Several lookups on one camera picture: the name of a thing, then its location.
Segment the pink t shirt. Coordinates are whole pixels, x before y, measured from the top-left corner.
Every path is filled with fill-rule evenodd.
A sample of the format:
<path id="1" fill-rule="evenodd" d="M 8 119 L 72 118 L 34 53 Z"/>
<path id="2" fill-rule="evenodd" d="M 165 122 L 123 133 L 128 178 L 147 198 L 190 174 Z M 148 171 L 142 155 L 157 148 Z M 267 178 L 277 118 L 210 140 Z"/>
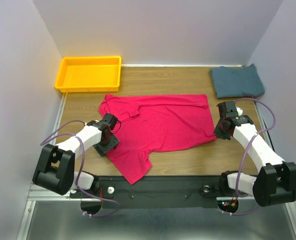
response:
<path id="1" fill-rule="evenodd" d="M 120 121 L 116 126 L 120 143 L 107 157 L 131 185 L 152 167 L 152 152 L 186 150 L 216 139 L 204 94 L 107 94 L 99 113 L 112 114 Z"/>

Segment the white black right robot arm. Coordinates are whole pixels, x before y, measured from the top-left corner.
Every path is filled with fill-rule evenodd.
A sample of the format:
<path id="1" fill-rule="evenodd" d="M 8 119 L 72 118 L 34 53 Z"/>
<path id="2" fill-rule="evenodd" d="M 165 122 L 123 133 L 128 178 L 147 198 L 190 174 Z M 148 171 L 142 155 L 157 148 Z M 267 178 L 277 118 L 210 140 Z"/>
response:
<path id="1" fill-rule="evenodd" d="M 222 140 L 237 140 L 244 148 L 243 156 L 250 156 L 258 171 L 257 176 L 250 176 L 242 173 L 243 166 L 240 165 L 238 171 L 222 173 L 219 192 L 253 196 L 261 207 L 296 201 L 296 164 L 286 162 L 273 151 L 261 137 L 265 131 L 257 130 L 235 101 L 224 101 L 217 107 L 219 121 L 214 135 Z"/>

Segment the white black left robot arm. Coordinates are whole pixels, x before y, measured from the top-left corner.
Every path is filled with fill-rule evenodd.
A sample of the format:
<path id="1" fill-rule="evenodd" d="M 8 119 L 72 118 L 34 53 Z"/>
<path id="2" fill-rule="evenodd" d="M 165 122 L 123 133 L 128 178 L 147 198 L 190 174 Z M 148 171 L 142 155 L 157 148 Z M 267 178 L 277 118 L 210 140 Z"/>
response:
<path id="1" fill-rule="evenodd" d="M 94 197 L 99 191 L 95 177 L 89 173 L 75 172 L 75 160 L 85 158 L 85 151 L 93 147 L 101 157 L 116 148 L 119 140 L 114 130 L 120 121 L 116 116 L 106 113 L 102 120 L 82 123 L 84 127 L 78 133 L 57 134 L 62 128 L 41 142 L 43 147 L 32 178 L 35 185 L 65 195 L 69 190 L 81 188 L 88 197 Z"/>

